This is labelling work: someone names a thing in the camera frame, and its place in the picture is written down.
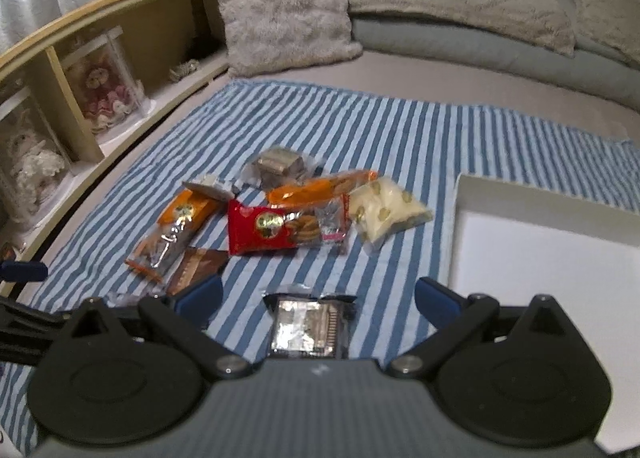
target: orange snack package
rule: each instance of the orange snack package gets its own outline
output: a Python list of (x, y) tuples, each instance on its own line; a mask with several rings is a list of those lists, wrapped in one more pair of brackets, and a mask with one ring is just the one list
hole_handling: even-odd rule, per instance
[(378, 173), (355, 169), (311, 178), (302, 185), (283, 185), (267, 193), (271, 205), (293, 207), (330, 200), (377, 179)]
[(221, 206), (220, 202), (203, 194), (183, 190), (164, 209), (125, 263), (154, 281), (162, 282), (165, 273), (184, 252), (191, 238)]

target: plush toy in case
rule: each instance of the plush toy in case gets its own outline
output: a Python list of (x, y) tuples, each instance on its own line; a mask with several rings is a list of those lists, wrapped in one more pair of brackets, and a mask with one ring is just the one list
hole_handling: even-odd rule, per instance
[(0, 197), (11, 219), (36, 224), (71, 178), (69, 159), (29, 88), (0, 104)]
[(69, 54), (63, 61), (66, 78), (82, 115), (100, 141), (121, 132), (129, 117), (141, 118), (148, 110), (142, 83), (134, 81), (118, 43), (116, 27)]

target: white tray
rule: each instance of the white tray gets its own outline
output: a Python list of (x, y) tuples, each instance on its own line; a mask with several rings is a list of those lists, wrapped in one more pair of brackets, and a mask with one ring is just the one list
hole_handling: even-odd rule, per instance
[(502, 305), (556, 297), (602, 363), (613, 395), (596, 442), (640, 444), (640, 216), (461, 175), (443, 284)]

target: snack bag with cookie image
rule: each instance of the snack bag with cookie image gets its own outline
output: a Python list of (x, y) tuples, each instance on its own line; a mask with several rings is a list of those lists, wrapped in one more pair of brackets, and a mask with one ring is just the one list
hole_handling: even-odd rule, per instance
[(431, 221), (433, 212), (395, 181), (382, 177), (350, 193), (349, 217), (365, 249), (379, 250), (390, 235)]
[(330, 200), (367, 184), (378, 177), (375, 171), (355, 169), (319, 178), (311, 178), (301, 185), (284, 185), (267, 193), (267, 201), (277, 206), (299, 206)]
[(345, 197), (303, 207), (245, 207), (229, 202), (229, 254), (341, 244), (348, 230)]

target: blue and white striped cloth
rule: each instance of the blue and white striped cloth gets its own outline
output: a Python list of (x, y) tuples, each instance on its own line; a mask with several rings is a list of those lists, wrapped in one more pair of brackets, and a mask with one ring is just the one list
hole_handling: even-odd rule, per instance
[[(180, 182), (202, 173), (238, 173), (251, 155), (273, 145), (326, 160), (325, 170), (372, 168), (435, 211), (434, 221), (401, 232), (369, 257), (350, 233), (347, 254), (234, 257), (224, 275), (225, 302), (209, 335), (249, 359), (266, 351), (270, 315), (264, 292), (305, 283), (315, 293), (358, 297), (351, 357), (388, 361), (423, 340), (430, 327), (414, 306), (418, 277), (443, 275), (443, 232), (451, 225), (459, 173), (479, 173), (638, 212), (640, 155), (577, 129), (512, 110), (384, 98), (288, 82), (236, 81), (158, 141), (124, 174), (50, 265), (31, 300), (46, 311), (84, 297), (136, 292), (142, 281), (124, 257), (153, 224)], [(241, 200), (263, 196), (245, 191)], [(195, 244), (227, 247), (226, 218), (216, 217)], [(8, 365), (0, 384), (0, 424), (22, 451), (35, 445), (26, 407), (29, 369)]]

